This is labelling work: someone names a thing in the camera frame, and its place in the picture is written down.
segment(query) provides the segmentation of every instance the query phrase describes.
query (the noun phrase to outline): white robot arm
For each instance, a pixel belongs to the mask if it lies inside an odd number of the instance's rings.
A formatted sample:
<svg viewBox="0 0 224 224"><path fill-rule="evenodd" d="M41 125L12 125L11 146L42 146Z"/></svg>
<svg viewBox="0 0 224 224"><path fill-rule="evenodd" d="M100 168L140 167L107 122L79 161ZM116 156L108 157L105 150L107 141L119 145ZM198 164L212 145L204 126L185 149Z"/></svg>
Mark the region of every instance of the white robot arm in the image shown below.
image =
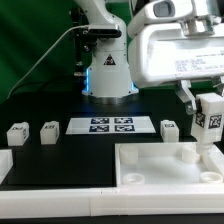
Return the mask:
<svg viewBox="0 0 224 224"><path fill-rule="evenodd" d="M132 80L140 88L176 84L187 113L194 114L191 134L202 155L221 140L223 131L224 24L217 1L130 0L130 6ZM209 93L195 99L191 81L203 80L212 80L221 96Z"/></svg>
<svg viewBox="0 0 224 224"><path fill-rule="evenodd" d="M133 88L127 62L127 29L123 20L106 10L104 0L74 0L88 18L90 28L86 32L94 34L112 29L120 32L119 38L98 38L93 47L92 64L87 70L87 87L83 95L91 101L116 104L131 99L138 90Z"/></svg>

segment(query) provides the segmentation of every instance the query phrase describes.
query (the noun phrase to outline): white platform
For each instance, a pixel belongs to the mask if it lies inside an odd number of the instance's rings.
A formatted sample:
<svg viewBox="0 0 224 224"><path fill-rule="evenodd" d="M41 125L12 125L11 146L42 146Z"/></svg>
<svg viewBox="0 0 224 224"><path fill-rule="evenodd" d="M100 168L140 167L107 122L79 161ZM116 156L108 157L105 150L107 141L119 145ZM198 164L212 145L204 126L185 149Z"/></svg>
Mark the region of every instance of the white platform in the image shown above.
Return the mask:
<svg viewBox="0 0 224 224"><path fill-rule="evenodd" d="M185 144L134 144L138 161L133 165L121 164L124 144L116 144L117 187L2 191L0 218L224 213L224 184L201 183L199 177L204 171L223 176L223 154L213 146L205 162L184 163ZM123 176L133 172L143 174L145 183L123 184Z"/></svg>
<svg viewBox="0 0 224 224"><path fill-rule="evenodd" d="M89 117L72 118L66 131L67 135L115 133L155 133L155 129L147 116Z"/></svg>
<svg viewBox="0 0 224 224"><path fill-rule="evenodd" d="M13 166L12 151L0 150L0 184Z"/></svg>

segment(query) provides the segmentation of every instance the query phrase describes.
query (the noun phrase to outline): white block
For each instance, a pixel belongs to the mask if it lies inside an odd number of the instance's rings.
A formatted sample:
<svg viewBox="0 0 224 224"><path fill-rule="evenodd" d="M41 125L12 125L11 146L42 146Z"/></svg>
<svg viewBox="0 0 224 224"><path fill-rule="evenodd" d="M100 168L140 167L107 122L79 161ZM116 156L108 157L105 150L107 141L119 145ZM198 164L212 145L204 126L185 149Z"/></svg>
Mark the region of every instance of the white block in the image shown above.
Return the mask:
<svg viewBox="0 0 224 224"><path fill-rule="evenodd" d="M59 123L57 121L46 122L40 131L41 144L56 144L59 134Z"/></svg>
<svg viewBox="0 0 224 224"><path fill-rule="evenodd" d="M12 151L0 150L0 184L13 166Z"/></svg>
<svg viewBox="0 0 224 224"><path fill-rule="evenodd" d="M22 146L29 137L29 124L27 122L15 123L7 131L9 146Z"/></svg>
<svg viewBox="0 0 224 224"><path fill-rule="evenodd" d="M202 112L193 116L191 135L200 144L218 142L222 138L224 124L224 98L215 94L197 95Z"/></svg>
<svg viewBox="0 0 224 224"><path fill-rule="evenodd" d="M160 134L164 142L179 142L179 128L174 121L161 121Z"/></svg>
<svg viewBox="0 0 224 224"><path fill-rule="evenodd" d="M121 146L120 160L124 165L136 164L138 162L138 148L132 145Z"/></svg>
<svg viewBox="0 0 224 224"><path fill-rule="evenodd" d="M193 144L184 145L182 148L182 161L185 163L199 163L200 155L196 151L196 146Z"/></svg>

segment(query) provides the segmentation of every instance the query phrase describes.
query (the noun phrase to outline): background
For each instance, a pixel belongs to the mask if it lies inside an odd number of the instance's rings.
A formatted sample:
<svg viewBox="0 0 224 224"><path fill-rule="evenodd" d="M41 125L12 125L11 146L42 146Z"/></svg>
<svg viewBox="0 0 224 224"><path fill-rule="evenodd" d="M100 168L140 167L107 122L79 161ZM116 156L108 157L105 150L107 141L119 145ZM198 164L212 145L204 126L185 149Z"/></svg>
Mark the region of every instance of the background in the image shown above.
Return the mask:
<svg viewBox="0 0 224 224"><path fill-rule="evenodd" d="M48 48L72 26L69 11L72 0L0 0L0 103L13 85L34 65ZM107 5L108 11L130 21L128 3ZM25 82L46 81L74 72L75 50L66 37L31 73ZM85 55L85 65L91 55ZM19 91L35 91L41 84ZM51 90L69 90L69 83L51 85Z"/></svg>

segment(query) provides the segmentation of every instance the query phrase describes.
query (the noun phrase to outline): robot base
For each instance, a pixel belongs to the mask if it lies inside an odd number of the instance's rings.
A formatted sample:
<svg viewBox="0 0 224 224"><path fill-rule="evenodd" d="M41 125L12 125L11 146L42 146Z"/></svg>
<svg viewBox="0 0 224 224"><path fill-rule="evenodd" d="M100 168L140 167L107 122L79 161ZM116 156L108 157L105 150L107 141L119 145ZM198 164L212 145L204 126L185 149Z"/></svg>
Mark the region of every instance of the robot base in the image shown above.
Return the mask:
<svg viewBox="0 0 224 224"><path fill-rule="evenodd" d="M137 100L138 96L139 96L138 93L134 93L134 94L130 94L123 97L95 97L95 96L84 95L84 94L82 97L85 101L88 101L91 103L115 105L115 104L121 104L121 103L126 103L129 101Z"/></svg>

